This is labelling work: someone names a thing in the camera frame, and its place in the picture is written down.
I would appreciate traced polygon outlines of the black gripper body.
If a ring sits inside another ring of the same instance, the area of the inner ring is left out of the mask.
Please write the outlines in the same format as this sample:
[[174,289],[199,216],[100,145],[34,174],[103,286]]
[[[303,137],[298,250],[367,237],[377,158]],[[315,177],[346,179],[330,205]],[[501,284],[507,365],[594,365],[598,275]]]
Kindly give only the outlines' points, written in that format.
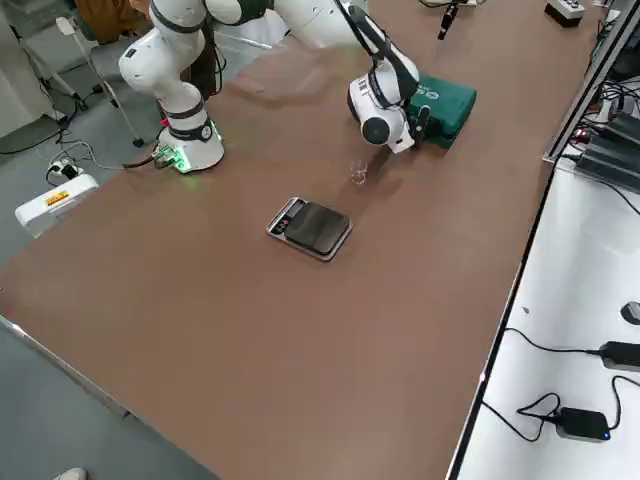
[[424,141],[425,132],[427,130],[431,117],[431,108],[424,105],[420,108],[413,124],[412,137],[414,139],[414,149],[419,149]]

